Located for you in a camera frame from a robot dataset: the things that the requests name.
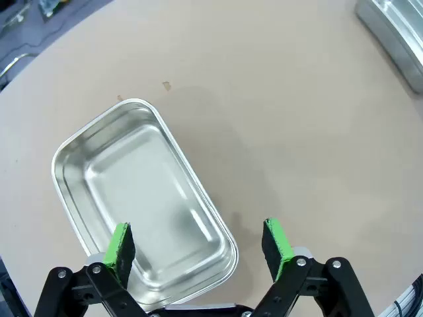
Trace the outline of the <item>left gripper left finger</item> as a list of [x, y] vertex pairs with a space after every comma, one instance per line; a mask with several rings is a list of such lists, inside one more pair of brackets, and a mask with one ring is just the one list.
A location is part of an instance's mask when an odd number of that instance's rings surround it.
[[73, 272], [68, 267], [50, 270], [35, 316], [84, 316], [90, 305], [102, 304], [110, 316], [147, 316], [128, 292], [135, 244], [131, 225], [116, 226], [100, 262]]

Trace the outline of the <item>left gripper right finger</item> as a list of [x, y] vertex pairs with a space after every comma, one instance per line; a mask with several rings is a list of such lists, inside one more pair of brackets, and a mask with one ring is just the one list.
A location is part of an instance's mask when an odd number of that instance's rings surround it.
[[321, 264], [295, 255], [275, 218], [265, 219], [262, 251], [273, 284], [253, 310], [253, 316], [289, 316], [299, 297], [312, 297], [323, 316], [373, 316], [360, 282], [346, 258]]

